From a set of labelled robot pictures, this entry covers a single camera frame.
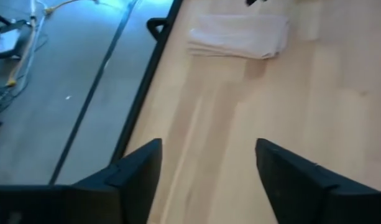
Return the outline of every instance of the white towel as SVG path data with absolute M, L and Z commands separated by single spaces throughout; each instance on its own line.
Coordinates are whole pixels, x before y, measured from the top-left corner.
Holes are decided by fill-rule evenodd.
M 288 19 L 283 16 L 200 16 L 189 32 L 188 48 L 194 55 L 265 59 L 287 44 Z

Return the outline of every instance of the concrete floor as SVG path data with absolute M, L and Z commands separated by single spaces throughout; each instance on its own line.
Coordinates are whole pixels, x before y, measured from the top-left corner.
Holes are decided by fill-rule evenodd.
M 145 23 L 172 0 L 80 1 L 45 22 L 28 88 L 0 115 L 0 184 L 47 184 L 123 16 L 131 16 L 106 65 L 57 183 L 70 184 L 109 163 L 154 49 Z M 45 1 L 54 6 L 61 1 Z M 27 18 L 27 1 L 0 0 L 0 13 Z

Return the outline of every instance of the wood grain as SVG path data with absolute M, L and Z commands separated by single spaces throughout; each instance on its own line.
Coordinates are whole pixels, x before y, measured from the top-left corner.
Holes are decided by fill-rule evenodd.
M 201 14 L 286 15 L 288 47 L 193 57 Z M 381 0 L 184 0 L 127 153 L 152 138 L 164 156 L 150 223 L 276 223 L 257 138 L 381 190 Z

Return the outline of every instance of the gray floor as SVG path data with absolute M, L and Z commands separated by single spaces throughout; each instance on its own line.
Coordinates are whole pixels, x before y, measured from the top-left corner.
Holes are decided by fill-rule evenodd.
M 46 21 L 28 88 L 0 115 L 0 184 L 47 184 L 78 113 L 132 0 L 74 2 Z M 52 6 L 61 1 L 45 1 Z M 80 126 L 59 184 L 105 167 L 154 49 L 145 22 L 172 0 L 138 0 Z M 0 0 L 0 13 L 26 18 L 27 1 Z

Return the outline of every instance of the light wood surface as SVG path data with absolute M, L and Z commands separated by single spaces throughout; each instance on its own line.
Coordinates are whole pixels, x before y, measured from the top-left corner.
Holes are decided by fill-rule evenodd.
M 276 223 L 254 146 L 267 138 L 381 190 L 381 0 L 184 0 L 128 153 L 162 138 L 150 223 Z M 193 57 L 201 14 L 291 21 L 272 60 Z

